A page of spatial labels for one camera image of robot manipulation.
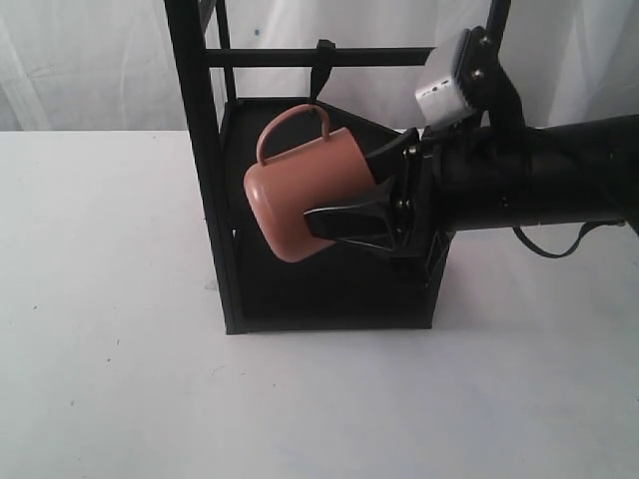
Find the mug handle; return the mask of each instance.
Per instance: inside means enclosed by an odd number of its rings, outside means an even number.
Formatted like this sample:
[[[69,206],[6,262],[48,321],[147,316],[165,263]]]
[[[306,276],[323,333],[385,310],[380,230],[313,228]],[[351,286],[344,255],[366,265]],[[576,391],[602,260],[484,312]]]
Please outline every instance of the mug handle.
[[[296,107],[289,108],[285,112],[282,112],[273,118],[260,134],[260,137],[258,138],[258,145],[256,147],[256,157],[258,158],[258,163],[260,165],[263,167],[267,165],[267,158],[264,158],[264,143],[271,132],[284,120],[287,120],[298,113],[307,112],[308,110],[315,110],[319,113],[319,117],[321,118],[321,137],[324,138],[325,141],[328,141],[330,120],[328,119],[328,113],[324,110],[324,108],[310,104],[297,105]]]

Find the black shelf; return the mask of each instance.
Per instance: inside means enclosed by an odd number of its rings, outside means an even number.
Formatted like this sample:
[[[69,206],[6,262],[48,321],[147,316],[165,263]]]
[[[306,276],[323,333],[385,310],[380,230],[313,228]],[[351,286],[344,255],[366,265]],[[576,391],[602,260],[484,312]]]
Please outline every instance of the black shelf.
[[[498,30],[509,0],[493,0]],[[429,328],[451,236],[431,232],[435,263],[390,259],[337,244],[300,263],[276,259],[250,211],[243,179],[255,161],[267,123],[301,98],[238,99],[234,68],[314,66],[315,50],[234,50],[224,0],[165,0],[194,159],[228,334],[283,329]],[[221,48],[208,50],[204,32],[216,11]],[[335,67],[420,66],[431,48],[336,49]],[[225,73],[227,104],[218,128],[210,68]],[[397,133],[322,104],[334,129],[348,127],[364,153]],[[269,154],[314,139],[318,119],[297,116],[277,129]]]

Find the pink mug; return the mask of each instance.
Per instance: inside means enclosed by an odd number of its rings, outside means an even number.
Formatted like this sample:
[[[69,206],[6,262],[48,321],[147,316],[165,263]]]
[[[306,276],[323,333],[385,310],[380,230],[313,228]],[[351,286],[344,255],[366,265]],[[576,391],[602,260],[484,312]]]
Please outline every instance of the pink mug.
[[[265,158],[264,143],[273,129],[308,110],[319,113],[321,137]],[[331,133],[328,114],[317,105],[298,105],[275,117],[258,139],[257,159],[244,177],[245,193],[269,247],[287,262],[300,261],[333,244],[311,235],[305,211],[375,186],[350,131],[340,128]]]

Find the white tabletop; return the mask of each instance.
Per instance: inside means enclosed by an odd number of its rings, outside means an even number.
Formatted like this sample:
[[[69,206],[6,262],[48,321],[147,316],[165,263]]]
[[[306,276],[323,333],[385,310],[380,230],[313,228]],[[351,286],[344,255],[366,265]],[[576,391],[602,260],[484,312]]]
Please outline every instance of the white tabletop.
[[[2,478],[637,477],[628,228],[458,235],[433,330],[225,336],[186,133],[0,134],[0,222]]]

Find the white backdrop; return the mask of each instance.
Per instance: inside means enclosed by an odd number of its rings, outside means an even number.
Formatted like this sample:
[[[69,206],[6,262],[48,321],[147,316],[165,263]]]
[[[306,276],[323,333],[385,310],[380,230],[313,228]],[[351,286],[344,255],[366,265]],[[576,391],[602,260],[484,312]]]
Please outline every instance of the white backdrop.
[[[429,46],[489,0],[227,0],[235,47]],[[217,44],[215,22],[207,34]],[[535,126],[639,112],[639,1],[514,0],[501,59]],[[321,98],[420,125],[418,69],[335,69]],[[308,69],[236,70],[244,96],[305,95]],[[218,99],[221,75],[212,74]],[[176,130],[185,120],[162,0],[0,0],[0,130]]]

